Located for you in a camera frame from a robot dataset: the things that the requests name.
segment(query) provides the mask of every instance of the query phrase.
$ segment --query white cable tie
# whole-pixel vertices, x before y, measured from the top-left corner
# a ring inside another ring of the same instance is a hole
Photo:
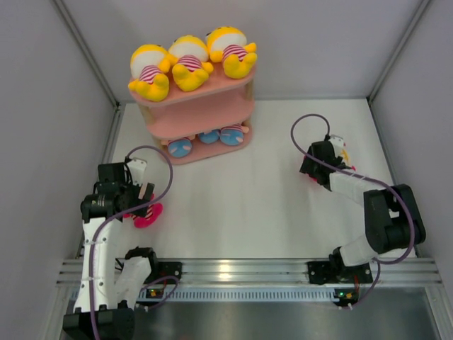
[[[357,182],[355,182],[354,184],[354,188],[355,186],[357,186],[361,181],[363,181],[364,179],[366,179],[367,177],[365,175],[362,175],[362,177],[359,178],[359,180]]]
[[[101,280],[101,276],[87,276],[85,278],[82,278],[80,281],[94,281],[94,280]]]

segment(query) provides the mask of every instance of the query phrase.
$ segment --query white panel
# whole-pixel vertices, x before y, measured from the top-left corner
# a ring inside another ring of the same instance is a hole
[[[0,7],[1,338],[37,339],[113,110],[50,1]]]
[[[66,0],[121,101],[144,43],[169,47],[220,25],[258,44],[262,97],[366,96],[418,0]]]
[[[427,229],[422,248],[453,300],[453,2],[434,1],[375,101],[400,181],[415,191]]]
[[[257,101],[253,139],[244,149],[175,166],[164,213],[146,229],[125,220],[118,257],[154,247],[166,258],[325,258],[365,232],[363,209],[299,173],[303,156],[289,138],[305,113],[322,113],[343,136],[351,162],[363,174],[390,182],[382,147],[365,99]],[[326,127],[310,118],[296,129],[301,146],[322,140]],[[127,104],[113,155],[116,162],[152,143],[135,104]],[[144,180],[160,193],[168,167],[151,150]],[[401,254],[396,251],[393,256]]]

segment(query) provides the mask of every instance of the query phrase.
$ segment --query red and white stripes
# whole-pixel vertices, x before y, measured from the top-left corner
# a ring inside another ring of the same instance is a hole
[[[161,73],[163,73],[163,72],[157,66],[148,65],[143,68],[142,73],[140,74],[139,80],[145,81],[148,84],[153,84],[154,77],[157,74],[161,74]]]
[[[243,60],[243,58],[246,56],[246,54],[247,54],[247,51],[242,46],[230,45],[224,49],[224,56],[222,58],[222,62],[225,62],[225,59],[227,57],[229,57],[230,55],[237,55],[239,58],[239,61],[241,62]]]
[[[233,124],[233,125],[225,126],[222,129],[220,129],[220,133],[222,133],[224,130],[235,130],[235,131],[242,132],[242,124]]]
[[[132,219],[135,221],[137,218],[144,218],[145,220],[148,220],[149,218],[151,218],[151,216],[153,215],[153,207],[154,207],[154,204],[151,204],[149,207],[148,207],[148,211],[147,211],[147,215],[145,217],[141,217],[141,216],[136,216],[136,215],[133,215],[132,214]]]
[[[185,55],[179,58],[177,64],[184,65],[189,71],[194,72],[196,69],[201,69],[201,61],[194,55]]]
[[[190,142],[190,138],[189,137],[183,137],[183,138],[180,138],[178,140],[171,140],[170,142],[168,142],[168,149],[170,149],[171,145],[174,143],[174,142],[179,142],[180,140],[188,140]]]

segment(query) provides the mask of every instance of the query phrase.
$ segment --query toy foot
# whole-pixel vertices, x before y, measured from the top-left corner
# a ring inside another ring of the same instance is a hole
[[[209,78],[209,74],[204,69],[191,72],[182,64],[176,64],[172,73],[176,85],[185,92],[198,89]]]
[[[254,52],[247,53],[242,61],[239,59],[238,55],[230,55],[224,60],[225,74],[233,79],[244,78],[250,73],[256,59],[257,55]]]
[[[139,81],[138,81],[137,79],[135,79],[134,81],[131,81],[131,82],[127,85],[127,87],[129,88],[130,91],[135,91],[136,88],[137,88],[137,83],[138,83],[138,82],[139,82]]]
[[[176,64],[171,69],[171,73],[173,73],[173,78],[176,79],[185,79],[190,75],[190,71],[187,67],[182,64]]]
[[[223,127],[220,130],[220,141],[226,145],[235,146],[243,142],[243,132],[240,124]]]
[[[175,158],[187,156],[191,150],[192,142],[187,137],[180,140],[172,140],[168,144],[168,152]]]
[[[165,74],[158,74],[154,83],[138,81],[135,85],[135,92],[150,101],[162,101],[168,95],[169,82]]]
[[[214,71],[214,67],[212,66],[212,64],[210,62],[202,62],[201,65],[202,65],[202,68],[209,74],[211,74],[212,71]]]
[[[208,133],[200,133],[198,135],[198,138],[200,138],[200,141],[205,143],[205,144],[212,144],[219,140],[220,136],[220,130],[213,130]]]

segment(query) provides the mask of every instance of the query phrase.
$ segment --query white wall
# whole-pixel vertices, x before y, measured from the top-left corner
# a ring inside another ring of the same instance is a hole
[[[415,191],[453,301],[453,1],[432,2],[379,92],[374,114],[399,181]]]
[[[0,330],[36,339],[113,109],[50,1],[0,8]]]
[[[365,97],[419,0],[65,0],[118,100],[145,43],[220,25],[258,44],[260,98]]]

